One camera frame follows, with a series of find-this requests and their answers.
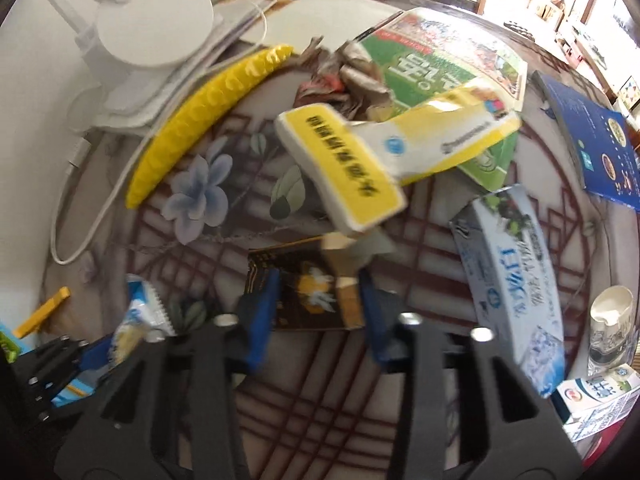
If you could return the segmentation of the blue white snack wrapper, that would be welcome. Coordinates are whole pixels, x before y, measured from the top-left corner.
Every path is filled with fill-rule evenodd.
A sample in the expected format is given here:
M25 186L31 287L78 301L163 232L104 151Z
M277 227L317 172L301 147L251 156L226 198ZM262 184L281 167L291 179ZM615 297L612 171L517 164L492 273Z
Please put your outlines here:
M126 280L129 304L112 336L111 366L124 362L143 341L159 342L177 335L156 288L134 274L128 274Z

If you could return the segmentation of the dark brown snack box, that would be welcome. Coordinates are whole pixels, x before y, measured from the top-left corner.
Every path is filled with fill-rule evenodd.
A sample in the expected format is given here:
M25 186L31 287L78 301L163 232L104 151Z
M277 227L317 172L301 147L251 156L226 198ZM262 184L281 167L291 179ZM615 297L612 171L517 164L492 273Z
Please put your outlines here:
M276 330L358 330L364 325L357 272L346 264L347 240L337 233L248 252L247 292L280 273Z

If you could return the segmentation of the crumpled brown paper trash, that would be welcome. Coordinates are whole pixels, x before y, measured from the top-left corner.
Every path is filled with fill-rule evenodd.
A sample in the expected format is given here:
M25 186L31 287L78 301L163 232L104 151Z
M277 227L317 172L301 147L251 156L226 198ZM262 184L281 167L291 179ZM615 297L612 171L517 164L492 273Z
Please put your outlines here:
M323 37L312 37L295 65L309 68L308 81L298 86L293 107L328 104L352 122L385 122L394 114L394 92L368 51L348 40L330 52Z

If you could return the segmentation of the yellow clip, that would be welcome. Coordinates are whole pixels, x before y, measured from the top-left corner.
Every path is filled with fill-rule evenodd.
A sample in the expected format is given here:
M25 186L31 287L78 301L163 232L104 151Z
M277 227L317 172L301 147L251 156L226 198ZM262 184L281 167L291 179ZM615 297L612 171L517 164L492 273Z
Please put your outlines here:
M66 300L70 298L70 289L61 287L53 296L48 298L35 312L13 331L13 336L23 339L32 334L50 318L51 314Z

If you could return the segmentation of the small milk carton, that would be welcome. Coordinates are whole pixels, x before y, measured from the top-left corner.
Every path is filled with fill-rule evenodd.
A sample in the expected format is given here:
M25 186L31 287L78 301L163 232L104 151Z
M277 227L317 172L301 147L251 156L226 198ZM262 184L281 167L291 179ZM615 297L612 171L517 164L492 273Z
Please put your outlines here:
M639 397L639 374L627 364L561 382L550 396L567 437L579 442L626 418Z

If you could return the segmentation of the white paper cup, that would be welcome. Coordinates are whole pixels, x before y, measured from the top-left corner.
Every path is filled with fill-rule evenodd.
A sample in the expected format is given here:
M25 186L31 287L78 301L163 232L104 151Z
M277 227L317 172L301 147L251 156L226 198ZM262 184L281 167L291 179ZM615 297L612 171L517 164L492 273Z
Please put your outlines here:
M605 289L589 310L588 376L630 364L636 342L634 295L623 285Z

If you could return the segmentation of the yellow corn-shaped toy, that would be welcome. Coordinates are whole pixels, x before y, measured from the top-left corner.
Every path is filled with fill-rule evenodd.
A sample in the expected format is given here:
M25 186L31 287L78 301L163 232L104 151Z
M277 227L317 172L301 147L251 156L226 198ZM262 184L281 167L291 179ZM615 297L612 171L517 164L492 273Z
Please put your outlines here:
M276 72L293 51L289 44L278 44L242 58L186 99L142 154L128 186L126 207L138 208L204 133Z

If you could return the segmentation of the yellow white tissue pack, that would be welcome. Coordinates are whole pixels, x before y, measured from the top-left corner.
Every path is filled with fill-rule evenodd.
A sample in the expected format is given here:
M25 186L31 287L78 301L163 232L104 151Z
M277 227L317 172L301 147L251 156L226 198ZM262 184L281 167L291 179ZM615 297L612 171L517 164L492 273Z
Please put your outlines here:
M326 103L287 110L274 122L334 228L348 236L404 210L404 186L467 162L520 125L518 112L482 78L386 122L349 122Z

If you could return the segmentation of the blue book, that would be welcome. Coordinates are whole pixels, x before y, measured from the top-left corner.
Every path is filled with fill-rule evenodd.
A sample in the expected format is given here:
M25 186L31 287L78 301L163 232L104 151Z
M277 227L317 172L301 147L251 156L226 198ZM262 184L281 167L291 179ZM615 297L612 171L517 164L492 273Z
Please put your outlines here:
M549 104L574 159L582 188L639 209L639 171L624 116L536 70L532 81Z

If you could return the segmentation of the white desk lamp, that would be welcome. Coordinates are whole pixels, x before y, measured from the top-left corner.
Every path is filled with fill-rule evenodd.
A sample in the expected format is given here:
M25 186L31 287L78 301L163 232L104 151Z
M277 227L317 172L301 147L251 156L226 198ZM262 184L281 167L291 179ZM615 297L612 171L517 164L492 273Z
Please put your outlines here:
M90 21L68 0L48 1L76 34L108 114L137 113L203 51L217 26L212 0L94 0Z

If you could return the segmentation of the green magazine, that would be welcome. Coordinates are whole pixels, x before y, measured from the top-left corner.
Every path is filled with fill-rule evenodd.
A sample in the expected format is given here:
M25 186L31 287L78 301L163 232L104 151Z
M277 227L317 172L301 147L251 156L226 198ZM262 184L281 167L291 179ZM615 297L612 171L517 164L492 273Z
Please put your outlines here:
M520 116L527 64L480 26L415 8L368 32L359 43L394 92L392 117L475 78L491 84ZM506 180L517 132L457 167L485 190L495 191Z

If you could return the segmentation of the white paper stack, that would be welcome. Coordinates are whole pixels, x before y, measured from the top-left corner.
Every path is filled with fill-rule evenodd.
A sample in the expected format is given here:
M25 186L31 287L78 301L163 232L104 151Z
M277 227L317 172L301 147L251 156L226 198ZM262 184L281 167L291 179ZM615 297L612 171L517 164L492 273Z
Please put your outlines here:
M194 55L161 70L159 82L132 82L104 98L93 127L143 136L158 118L166 118L203 77L220 70L222 55L239 40L255 48L279 41L302 52L321 36L331 50L398 12L376 0L224 0L214 5L212 34Z

